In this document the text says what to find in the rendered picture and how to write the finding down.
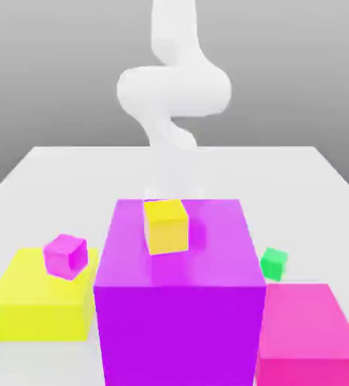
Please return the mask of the small yellow cube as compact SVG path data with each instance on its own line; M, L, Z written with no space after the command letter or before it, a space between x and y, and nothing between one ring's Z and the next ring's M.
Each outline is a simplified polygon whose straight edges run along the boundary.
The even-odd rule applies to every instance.
M143 219L151 256L188 250L189 219L180 199L144 201Z

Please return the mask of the small green cube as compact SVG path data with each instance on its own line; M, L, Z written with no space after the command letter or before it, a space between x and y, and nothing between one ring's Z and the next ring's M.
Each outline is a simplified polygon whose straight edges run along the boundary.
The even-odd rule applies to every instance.
M265 278L281 281L286 268L288 253L268 247L261 260L260 266Z

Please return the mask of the small magenta cube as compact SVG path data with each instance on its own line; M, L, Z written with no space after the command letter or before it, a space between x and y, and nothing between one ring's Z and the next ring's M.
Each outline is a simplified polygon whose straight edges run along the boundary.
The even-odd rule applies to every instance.
M43 249L48 274L74 280L88 264L87 241L81 237L59 234Z

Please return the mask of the large purple box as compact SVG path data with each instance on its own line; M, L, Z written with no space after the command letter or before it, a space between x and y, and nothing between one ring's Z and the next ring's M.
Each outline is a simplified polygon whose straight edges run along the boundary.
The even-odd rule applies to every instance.
M93 286L106 386L253 386L265 279L238 200L187 200L189 247L151 256L115 204Z

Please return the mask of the large yellow box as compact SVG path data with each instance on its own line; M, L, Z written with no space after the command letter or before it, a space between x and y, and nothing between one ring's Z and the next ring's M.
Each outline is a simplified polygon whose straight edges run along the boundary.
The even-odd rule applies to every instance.
M74 280L47 273L40 248L19 249L0 278L0 342L80 342L95 312L98 249Z

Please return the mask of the large pink box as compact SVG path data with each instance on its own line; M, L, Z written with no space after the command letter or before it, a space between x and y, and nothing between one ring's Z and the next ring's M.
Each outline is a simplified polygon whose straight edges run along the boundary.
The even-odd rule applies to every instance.
M267 285L257 386L349 386L349 323L324 283Z

